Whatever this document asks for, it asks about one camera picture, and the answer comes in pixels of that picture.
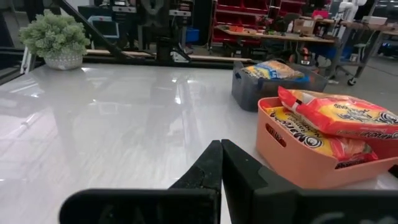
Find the white table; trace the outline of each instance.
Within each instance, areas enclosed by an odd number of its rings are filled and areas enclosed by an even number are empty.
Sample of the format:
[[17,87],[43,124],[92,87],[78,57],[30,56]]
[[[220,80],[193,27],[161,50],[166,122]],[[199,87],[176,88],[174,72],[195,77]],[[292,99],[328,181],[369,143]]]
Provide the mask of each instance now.
[[[87,188],[165,189],[214,139],[255,152],[257,114],[231,71],[84,65],[37,68],[0,86],[1,223],[53,224]],[[346,188],[396,189],[390,174]],[[223,195],[222,223],[230,223]]]

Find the snack bag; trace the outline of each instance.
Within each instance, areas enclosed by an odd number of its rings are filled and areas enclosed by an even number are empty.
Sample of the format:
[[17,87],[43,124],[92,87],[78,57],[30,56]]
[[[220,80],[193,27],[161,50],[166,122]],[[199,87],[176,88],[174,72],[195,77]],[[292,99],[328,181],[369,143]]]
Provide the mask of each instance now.
[[377,160],[377,155],[362,140],[322,134],[283,106],[263,109],[302,144],[336,158],[339,161],[336,169]]
[[278,89],[282,104],[313,128],[358,139],[398,139],[398,117],[352,96]]
[[276,60],[258,63],[257,65],[242,68],[242,70],[252,77],[265,78],[268,80],[304,78],[303,73],[291,69],[289,66]]

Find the chair wheel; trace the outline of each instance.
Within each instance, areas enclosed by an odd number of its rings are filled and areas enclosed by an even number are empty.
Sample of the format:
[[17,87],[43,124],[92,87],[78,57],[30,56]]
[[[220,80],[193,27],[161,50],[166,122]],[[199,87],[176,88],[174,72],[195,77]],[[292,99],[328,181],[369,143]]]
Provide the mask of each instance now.
[[348,84],[349,86],[354,86],[354,85],[356,84],[356,79],[355,79],[355,78],[349,79],[348,82],[347,82],[347,84]]

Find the potted plant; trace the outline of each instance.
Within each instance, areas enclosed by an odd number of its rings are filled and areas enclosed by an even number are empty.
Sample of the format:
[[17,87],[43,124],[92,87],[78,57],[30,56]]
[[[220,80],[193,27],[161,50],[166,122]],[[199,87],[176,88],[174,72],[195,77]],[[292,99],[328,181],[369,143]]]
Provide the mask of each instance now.
[[72,16],[59,16],[49,10],[37,15],[27,27],[20,30],[21,41],[30,53],[43,57],[45,63],[54,69],[70,70],[83,63],[86,46],[83,24]]

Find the red snack package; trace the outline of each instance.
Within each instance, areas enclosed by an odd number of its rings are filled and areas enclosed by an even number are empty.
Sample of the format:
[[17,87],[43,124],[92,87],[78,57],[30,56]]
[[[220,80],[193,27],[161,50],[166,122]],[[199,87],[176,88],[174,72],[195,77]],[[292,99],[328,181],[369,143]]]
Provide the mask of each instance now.
[[[377,160],[377,155],[364,141],[359,139],[329,136],[302,122],[293,112],[282,106],[262,107],[277,123],[310,149],[338,160],[336,169]],[[283,139],[275,134],[276,139]]]
[[313,128],[357,139],[398,139],[398,116],[352,96],[278,89],[279,100]]

